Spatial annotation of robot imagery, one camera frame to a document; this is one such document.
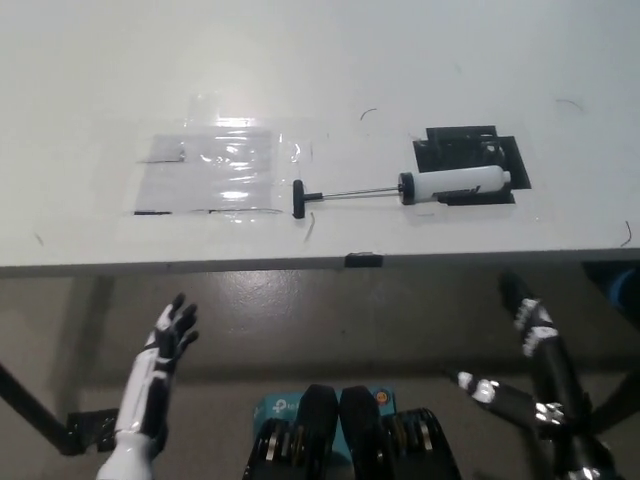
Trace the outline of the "white and black left hand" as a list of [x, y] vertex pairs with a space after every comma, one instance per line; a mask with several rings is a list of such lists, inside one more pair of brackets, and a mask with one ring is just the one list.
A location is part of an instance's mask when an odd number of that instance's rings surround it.
[[121, 401], [117, 432], [154, 439], [165, 428], [178, 362], [198, 339], [194, 330], [197, 306], [186, 306], [185, 300], [180, 293], [164, 308], [136, 356]]

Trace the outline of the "black and white right hand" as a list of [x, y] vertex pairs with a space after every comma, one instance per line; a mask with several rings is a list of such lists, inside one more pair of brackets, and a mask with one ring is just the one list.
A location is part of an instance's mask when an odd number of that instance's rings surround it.
[[542, 299], [511, 272], [499, 277], [499, 291], [531, 368], [535, 393], [468, 371], [451, 371], [450, 377], [485, 410], [551, 441], [561, 460], [600, 468], [610, 460], [609, 451], [593, 433], [590, 401]]

